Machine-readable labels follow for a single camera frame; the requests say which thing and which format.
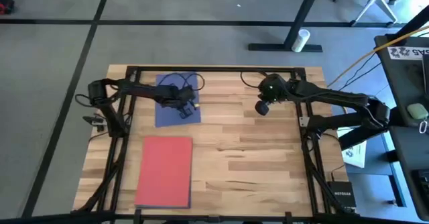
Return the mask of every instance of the white paper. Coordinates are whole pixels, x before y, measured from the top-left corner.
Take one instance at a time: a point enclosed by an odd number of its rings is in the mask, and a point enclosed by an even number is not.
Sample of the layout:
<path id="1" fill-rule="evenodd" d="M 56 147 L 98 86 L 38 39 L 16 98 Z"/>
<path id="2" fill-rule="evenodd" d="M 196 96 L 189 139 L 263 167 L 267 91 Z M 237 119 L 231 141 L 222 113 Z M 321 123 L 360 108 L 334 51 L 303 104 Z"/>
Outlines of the white paper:
<path id="1" fill-rule="evenodd" d="M 339 129 L 338 136 L 342 136 L 352 129 Z M 353 166 L 364 168 L 365 167 L 365 154 L 367 151 L 367 141 L 363 141 L 362 143 L 355 145 L 351 148 L 343 150 L 341 154 L 343 155 L 344 163 L 351 164 Z"/>
<path id="2" fill-rule="evenodd" d="M 395 46 L 387 47 L 392 60 L 422 60 L 424 54 L 429 54 L 429 48 Z"/>

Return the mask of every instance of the black metal frame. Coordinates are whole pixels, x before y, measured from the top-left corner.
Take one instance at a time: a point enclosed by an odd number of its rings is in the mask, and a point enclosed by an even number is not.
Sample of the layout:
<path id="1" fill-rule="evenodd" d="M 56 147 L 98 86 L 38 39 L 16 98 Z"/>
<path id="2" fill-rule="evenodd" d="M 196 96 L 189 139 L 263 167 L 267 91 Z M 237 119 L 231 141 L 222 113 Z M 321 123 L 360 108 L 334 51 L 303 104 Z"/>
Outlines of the black metal frame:
<path id="1" fill-rule="evenodd" d="M 198 72 L 289 72 L 291 78 L 300 77 L 301 80 L 306 80 L 305 68 L 264 68 L 264 67 L 207 67 L 207 66 L 128 66 L 125 73 L 125 78 L 131 80 L 134 76 L 134 81 L 137 82 L 141 78 L 141 73 L 144 71 L 198 71 Z M 118 113 L 123 113 L 125 109 L 125 102 L 127 96 L 123 96 L 119 102 Z M 127 128 L 129 129 L 132 124 L 132 117 L 135 107 L 136 96 L 131 96 L 127 117 L 130 121 L 126 121 Z M 308 116 L 312 116 L 312 106 L 310 102 L 306 102 L 306 110 Z M 297 124 L 299 125 L 299 118 L 303 116 L 301 104 L 296 103 L 297 111 Z M 312 163 L 312 159 L 308 149 L 308 138 L 312 140 L 314 148 L 314 159 L 316 167 Z M 308 191 L 310 193 L 310 205 L 313 217 L 293 217 L 290 212 L 285 212 L 281 217 L 242 217 L 242 216 L 209 216 L 209 215 L 142 215 L 140 209 L 136 209 L 135 214 L 122 215 L 116 214 L 117 201 L 119 196 L 119 189 L 121 185 L 122 172 L 127 153 L 129 132 L 122 137 L 122 145 L 119 150 L 119 155 L 114 161 L 115 151 L 119 137 L 112 137 L 109 149 L 109 155 L 106 161 L 105 175 L 102 183 L 95 191 L 94 195 L 89 198 L 86 204 L 78 210 L 72 211 L 69 214 L 47 215 L 41 217 L 24 217 L 19 219 L 4 219 L 0 220 L 0 224 L 11 223 L 100 223 L 103 221 L 110 221 L 114 223 L 117 219 L 133 219 L 134 223 L 141 224 L 144 220 L 176 220 L 176 221 L 206 221 L 209 223 L 219 223 L 222 221 L 275 221 L 285 224 L 293 222 L 303 223 L 342 223 L 347 219 L 348 223 L 404 223 L 399 221 L 390 221 L 385 219 L 372 219 L 360 217 L 358 215 L 340 215 L 331 214 L 330 203 L 326 197 L 326 193 L 322 192 L 322 200 L 324 204 L 324 213 L 318 211 L 317 197 L 314 187 L 315 178 L 319 184 L 325 181 L 322 156 L 318 145 L 317 136 L 313 133 L 308 133 L 305 127 L 300 127 L 300 137 L 303 148 L 303 157 L 305 162 L 306 177 L 308 182 Z M 115 177 L 113 186 L 112 199 L 108 210 L 105 210 L 105 199 L 107 194 L 107 187 L 111 180 Z"/>

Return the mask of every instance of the table leg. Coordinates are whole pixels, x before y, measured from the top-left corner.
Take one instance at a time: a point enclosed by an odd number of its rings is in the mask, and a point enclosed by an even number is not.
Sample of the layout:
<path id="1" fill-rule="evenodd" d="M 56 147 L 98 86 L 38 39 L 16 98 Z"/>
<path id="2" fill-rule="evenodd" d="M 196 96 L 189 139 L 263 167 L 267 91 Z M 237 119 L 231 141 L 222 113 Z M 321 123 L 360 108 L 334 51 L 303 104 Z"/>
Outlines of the table leg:
<path id="1" fill-rule="evenodd" d="M 292 51 L 292 45 L 294 44 L 298 32 L 304 23 L 308 12 L 310 12 L 315 0 L 303 0 L 300 10 L 296 15 L 294 24 L 290 28 L 289 34 L 286 37 L 283 44 L 249 44 L 248 49 L 250 51 Z M 323 52 L 322 46 L 306 44 L 302 49 L 303 52 Z"/>
<path id="2" fill-rule="evenodd" d="M 389 163 L 397 162 L 399 159 L 397 158 L 396 150 L 391 150 L 386 152 L 387 161 Z"/>

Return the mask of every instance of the metal bracket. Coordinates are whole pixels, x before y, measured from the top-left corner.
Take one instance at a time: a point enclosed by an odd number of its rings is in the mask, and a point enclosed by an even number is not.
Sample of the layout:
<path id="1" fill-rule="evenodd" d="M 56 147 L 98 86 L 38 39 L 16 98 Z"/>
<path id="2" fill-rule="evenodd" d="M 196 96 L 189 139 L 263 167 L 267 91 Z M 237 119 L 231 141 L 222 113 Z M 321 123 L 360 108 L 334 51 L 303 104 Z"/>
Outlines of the metal bracket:
<path id="1" fill-rule="evenodd" d="M 134 212 L 133 224 L 143 224 L 144 220 L 141 218 L 141 209 L 136 209 Z"/>
<path id="2" fill-rule="evenodd" d="M 301 78 L 304 79 L 306 78 L 306 69 L 304 67 L 295 67 L 294 68 L 295 73 Z"/>
<path id="3" fill-rule="evenodd" d="M 309 120 L 309 117 L 300 117 L 300 127 L 307 127 Z"/>
<path id="4" fill-rule="evenodd" d="M 221 221 L 221 217 L 219 217 L 219 216 L 208 216 L 207 217 L 207 222 L 208 223 L 221 223 L 222 221 Z"/>
<path id="5" fill-rule="evenodd" d="M 284 222 L 283 224 L 292 224 L 292 213 L 290 212 L 285 212 L 284 213 Z"/>

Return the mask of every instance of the white bottle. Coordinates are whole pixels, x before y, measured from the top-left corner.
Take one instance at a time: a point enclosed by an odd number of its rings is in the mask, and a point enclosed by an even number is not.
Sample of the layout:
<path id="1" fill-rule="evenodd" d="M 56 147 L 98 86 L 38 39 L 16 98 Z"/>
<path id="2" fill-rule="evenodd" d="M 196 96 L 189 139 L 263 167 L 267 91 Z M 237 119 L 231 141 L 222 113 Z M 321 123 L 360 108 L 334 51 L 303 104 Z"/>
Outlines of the white bottle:
<path id="1" fill-rule="evenodd" d="M 300 30 L 298 32 L 298 37 L 295 40 L 292 50 L 295 52 L 301 52 L 303 47 L 306 45 L 308 38 L 310 38 L 310 32 L 308 30 Z"/>

